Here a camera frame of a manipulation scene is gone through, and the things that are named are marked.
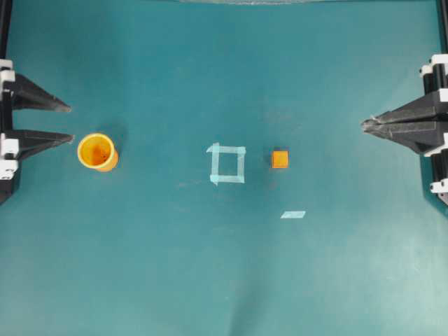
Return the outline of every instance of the small block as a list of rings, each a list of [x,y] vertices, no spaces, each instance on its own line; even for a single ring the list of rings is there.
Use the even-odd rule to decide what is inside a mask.
[[[287,150],[275,150],[272,152],[272,168],[288,168]]]

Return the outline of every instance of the teal surface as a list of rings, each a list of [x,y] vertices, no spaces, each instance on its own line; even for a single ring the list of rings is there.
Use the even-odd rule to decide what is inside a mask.
[[[73,112],[15,126],[76,141],[0,208],[0,335],[446,335],[444,209],[360,127],[439,50],[433,1],[16,1],[8,56]],[[76,157],[93,131],[109,174]],[[245,184],[210,182],[213,142]]]

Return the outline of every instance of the cup rim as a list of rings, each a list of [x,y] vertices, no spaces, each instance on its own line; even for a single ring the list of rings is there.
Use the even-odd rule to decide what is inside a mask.
[[[101,164],[88,164],[84,161],[83,157],[81,156],[81,148],[83,147],[83,145],[85,144],[85,142],[87,142],[87,140],[90,140],[91,138],[95,138],[95,137],[100,137],[105,139],[109,146],[111,147],[111,154],[109,155],[109,157],[107,158],[106,161],[104,161]],[[86,136],[84,136],[84,138],[80,141],[80,143],[78,144],[78,159],[79,161],[85,165],[87,168],[91,168],[91,169],[101,169],[104,168],[105,166],[107,166],[109,163],[111,163],[113,156],[115,155],[115,146],[113,145],[113,142],[111,140],[111,138],[109,138],[107,135],[102,134],[102,133],[90,133]]]

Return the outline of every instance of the light blue tape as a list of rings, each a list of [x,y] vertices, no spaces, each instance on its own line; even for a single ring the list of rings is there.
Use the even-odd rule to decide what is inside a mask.
[[[224,183],[244,183],[244,156],[246,147],[219,146],[216,142],[207,148],[207,153],[211,153],[211,174],[210,181],[216,186],[220,182]],[[219,175],[219,154],[237,154],[237,175]]]
[[[285,211],[281,215],[281,219],[302,219],[305,217],[306,211]]]

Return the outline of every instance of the yellow cup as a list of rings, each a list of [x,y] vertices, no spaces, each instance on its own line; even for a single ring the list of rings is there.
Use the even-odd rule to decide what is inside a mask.
[[[79,143],[78,159],[87,168],[109,172],[118,163],[118,152],[108,136],[92,133]]]

